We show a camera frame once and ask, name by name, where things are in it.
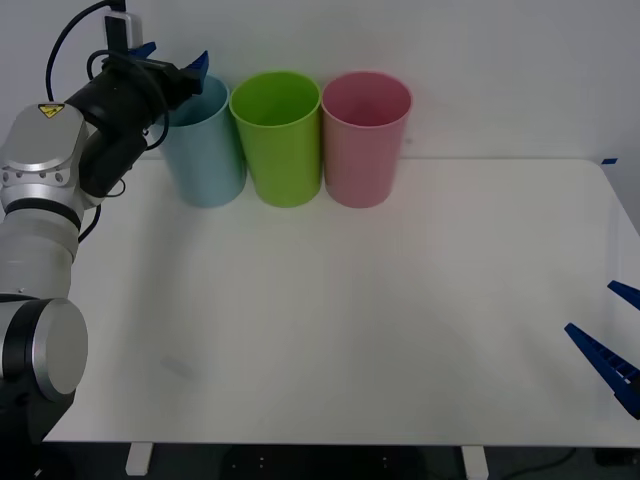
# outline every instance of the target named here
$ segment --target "cable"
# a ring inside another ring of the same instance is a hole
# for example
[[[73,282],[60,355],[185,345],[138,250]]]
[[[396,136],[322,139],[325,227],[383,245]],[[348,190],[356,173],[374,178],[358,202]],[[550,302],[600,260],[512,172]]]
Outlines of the cable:
[[[433,470],[427,470],[427,478],[435,478],[435,480],[456,480],[455,477],[445,477],[441,473],[436,473]]]
[[[51,53],[49,54],[49,60],[47,61],[47,71],[44,76],[44,84],[47,88],[47,97],[49,98],[50,102],[53,102],[53,90],[51,88],[51,73],[53,72],[53,64],[56,61],[56,56],[58,55],[58,51],[60,51],[62,42],[64,42],[65,38],[67,38],[67,35],[69,35],[69,32],[71,32],[73,27],[75,27],[78,23],[80,23],[80,21],[84,17],[86,17],[90,13],[95,12],[96,10],[100,10],[103,7],[109,7],[114,3],[118,4],[119,2],[106,0],[106,1],[95,3],[90,7],[85,8],[83,11],[81,11],[79,14],[73,17],[71,21],[67,24],[67,26],[62,29],[62,32],[60,32],[60,35],[58,35],[58,39],[56,40],[56,43],[53,44],[53,48],[51,49]]]
[[[536,472],[542,472],[544,470],[550,470],[552,468],[556,468],[559,467],[560,465],[565,464],[566,462],[568,462],[569,460],[571,460],[571,458],[573,458],[573,456],[576,454],[576,452],[578,451],[577,448],[572,448],[571,450],[569,450],[567,452],[567,454],[556,460],[555,462],[551,462],[551,463],[546,463],[543,465],[538,465],[535,467],[527,467],[527,468],[523,468],[522,470],[516,470],[515,472],[512,472],[504,477],[502,477],[502,480],[512,480],[516,477],[520,477],[522,475],[526,475],[528,473],[536,473]]]
[[[93,67],[93,62],[95,61],[96,58],[101,57],[102,55],[108,55],[110,57],[117,58],[118,60],[122,60],[123,62],[127,62],[129,65],[137,69],[138,72],[142,74],[142,76],[147,80],[147,82],[149,82],[151,87],[155,90],[156,96],[160,100],[160,104],[162,106],[164,125],[162,126],[162,134],[160,135],[160,138],[158,138],[158,141],[156,141],[156,143],[154,143],[153,145],[147,146],[147,148],[145,149],[147,151],[153,150],[154,148],[158,147],[162,142],[164,142],[165,138],[167,138],[167,134],[169,133],[169,106],[167,105],[167,101],[164,98],[164,95],[162,94],[162,90],[158,86],[158,83],[153,79],[151,74],[149,74],[149,72],[147,72],[144,68],[142,68],[142,66],[133,57],[123,55],[122,53],[116,52],[113,50],[97,50],[93,52],[91,55],[89,55],[89,58],[87,59],[87,75],[89,76],[89,80],[93,80],[93,72],[91,71]]]
[[[127,183],[122,178],[118,181],[122,182],[122,191],[120,193],[116,193],[115,195],[105,195],[105,198],[118,198],[124,195],[124,192],[127,191]]]
[[[86,230],[82,232],[78,237],[78,243],[82,243],[82,241],[85,238],[87,238],[91,232],[93,232],[93,229],[96,228],[96,225],[98,224],[98,220],[100,220],[101,213],[102,213],[102,205],[98,205],[96,207],[96,212],[93,215],[93,220],[91,221],[89,226],[86,228]]]

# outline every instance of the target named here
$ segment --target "table leg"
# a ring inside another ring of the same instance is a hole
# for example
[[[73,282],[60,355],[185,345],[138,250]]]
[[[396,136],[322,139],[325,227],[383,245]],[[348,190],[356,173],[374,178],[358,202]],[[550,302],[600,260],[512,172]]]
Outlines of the table leg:
[[[488,480],[489,467],[484,447],[462,447],[464,469],[469,480]]]
[[[153,443],[136,442],[129,448],[126,472],[130,477],[144,477],[149,472]]]

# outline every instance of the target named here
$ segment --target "plastic cup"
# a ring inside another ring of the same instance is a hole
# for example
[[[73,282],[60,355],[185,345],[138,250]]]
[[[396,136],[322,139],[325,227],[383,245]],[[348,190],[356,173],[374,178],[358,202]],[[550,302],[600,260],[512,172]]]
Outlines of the plastic cup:
[[[322,95],[325,183],[347,207],[373,207],[391,193],[411,92],[378,72],[331,81]]]
[[[295,72],[254,76],[231,96],[258,196],[295,207],[320,190],[320,88]]]
[[[169,133],[160,150],[178,193],[190,205],[218,207],[244,188],[244,154],[229,97],[222,80],[207,76],[202,94],[170,113]],[[161,132],[162,124],[152,126],[154,137]]]

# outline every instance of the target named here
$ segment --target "white table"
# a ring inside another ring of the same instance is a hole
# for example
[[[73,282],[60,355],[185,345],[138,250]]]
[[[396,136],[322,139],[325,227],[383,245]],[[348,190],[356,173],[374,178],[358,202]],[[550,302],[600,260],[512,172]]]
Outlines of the white table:
[[[74,267],[89,359],[48,440],[640,446],[563,331],[640,365],[606,288],[640,285],[640,238],[597,165],[405,160],[369,210],[126,180]]]

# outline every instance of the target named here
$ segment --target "yellow warning sticker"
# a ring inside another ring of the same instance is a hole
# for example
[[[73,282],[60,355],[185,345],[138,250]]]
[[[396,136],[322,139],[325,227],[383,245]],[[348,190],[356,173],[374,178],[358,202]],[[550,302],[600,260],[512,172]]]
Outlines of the yellow warning sticker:
[[[38,108],[47,118],[53,118],[64,108],[64,103],[41,103]]]

